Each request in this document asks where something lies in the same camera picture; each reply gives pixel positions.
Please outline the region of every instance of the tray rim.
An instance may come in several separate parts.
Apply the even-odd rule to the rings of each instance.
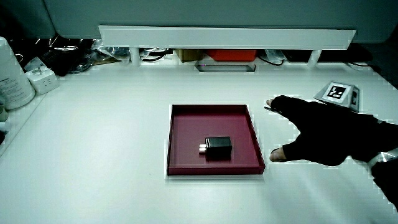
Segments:
[[[251,170],[251,172],[244,173],[244,174],[263,174],[266,165],[264,163],[264,158],[262,156],[261,148],[258,143],[258,139],[256,136],[256,132],[254,130],[253,123],[251,121],[250,113],[248,106],[246,104],[225,104],[225,105],[220,105],[220,104],[173,104],[171,105],[171,110],[170,110],[170,129],[169,129],[169,143],[168,143],[168,149],[167,149],[167,175],[235,175],[235,174],[217,174],[213,173],[215,167],[171,167],[170,166],[170,154],[171,154],[171,145],[172,145],[172,135],[173,135],[173,129],[174,129],[174,117],[176,110],[178,109],[189,109],[189,108],[241,108],[244,110],[244,115],[246,118],[246,121],[248,122],[249,126],[249,132],[252,138],[252,142],[254,144],[254,150],[256,152],[257,156],[257,161],[259,163],[258,166],[237,166],[237,167],[220,167],[218,169],[221,170]],[[196,174],[181,174],[182,170],[185,171],[193,171]]]

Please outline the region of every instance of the orange object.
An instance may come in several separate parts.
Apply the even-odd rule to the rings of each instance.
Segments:
[[[219,62],[252,62],[256,59],[257,50],[208,49],[206,53]]]

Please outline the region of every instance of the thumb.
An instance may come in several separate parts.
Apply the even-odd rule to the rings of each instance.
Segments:
[[[283,147],[274,149],[269,156],[269,160],[272,162],[284,162],[286,160],[286,156]]]
[[[348,150],[342,145],[324,142],[322,138],[310,138],[299,134],[297,139],[271,152],[272,162],[287,162],[305,159],[326,166],[338,166],[347,157]]]

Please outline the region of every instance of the red box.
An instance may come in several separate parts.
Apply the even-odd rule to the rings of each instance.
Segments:
[[[229,136],[230,160],[199,154],[206,137]],[[262,174],[261,150],[246,105],[173,105],[167,175]]]
[[[256,59],[257,50],[208,49],[206,54],[219,62],[252,62]]]

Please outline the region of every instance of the gray wall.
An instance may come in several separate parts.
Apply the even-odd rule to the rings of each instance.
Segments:
[[[98,25],[286,27],[357,29],[355,42],[374,43],[386,40],[398,24],[398,1],[387,0],[1,0],[0,5],[26,36],[41,38],[56,31],[98,39]]]
[[[55,35],[43,0],[0,0],[0,24],[11,36],[51,38]]]

